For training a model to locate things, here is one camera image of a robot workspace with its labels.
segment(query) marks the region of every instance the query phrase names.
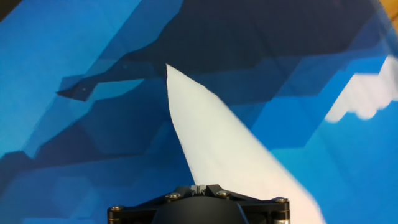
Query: screw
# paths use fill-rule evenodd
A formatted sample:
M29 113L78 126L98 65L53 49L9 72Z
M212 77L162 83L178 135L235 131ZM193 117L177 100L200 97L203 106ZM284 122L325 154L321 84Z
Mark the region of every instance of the screw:
M166 198L170 199L170 200L176 200L179 199L181 197L181 195L179 193L170 193L166 195Z
M124 209L123 206L114 206L114 207L111 208L111 210L114 211L114 212L118 212L118 211L121 211L123 209Z
M284 202L288 202L289 200L287 198L283 198L283 197L276 197L273 199L273 201L275 201L277 203L284 203Z
M226 190L220 190L216 194L217 194L218 197L227 197L227 196L229 196L229 192L226 191Z

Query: bolt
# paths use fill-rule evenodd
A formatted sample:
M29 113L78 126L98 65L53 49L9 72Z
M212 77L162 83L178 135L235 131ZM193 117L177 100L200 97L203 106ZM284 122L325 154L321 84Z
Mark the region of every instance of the bolt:
M220 190L216 194L217 194L217 197L227 197L227 196L229 196L229 192L226 191L226 190Z
M166 195L166 198L170 199L170 200L176 200L179 199L181 197L181 195L179 193L170 193Z
M289 200L287 198L283 198L283 197L276 197L273 199L273 201L275 201L277 203L284 203L284 202L288 202Z
M114 212L118 212L118 211L121 211L123 209L124 209L123 206L114 206L114 207L111 208L111 210L114 211Z

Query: black mechanical part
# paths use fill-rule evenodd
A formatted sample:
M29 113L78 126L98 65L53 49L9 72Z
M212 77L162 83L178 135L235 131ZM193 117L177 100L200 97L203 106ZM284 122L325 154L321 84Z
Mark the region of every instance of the black mechanical part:
M289 224L289 200L258 200L219 185L177 187L135 207L108 209L108 224Z

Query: black mount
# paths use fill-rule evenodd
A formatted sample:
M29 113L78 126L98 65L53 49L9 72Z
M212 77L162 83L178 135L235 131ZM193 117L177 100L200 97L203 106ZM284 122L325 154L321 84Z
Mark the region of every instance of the black mount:
M177 187L135 207L108 209L108 224L290 223L289 200L258 200L219 185Z

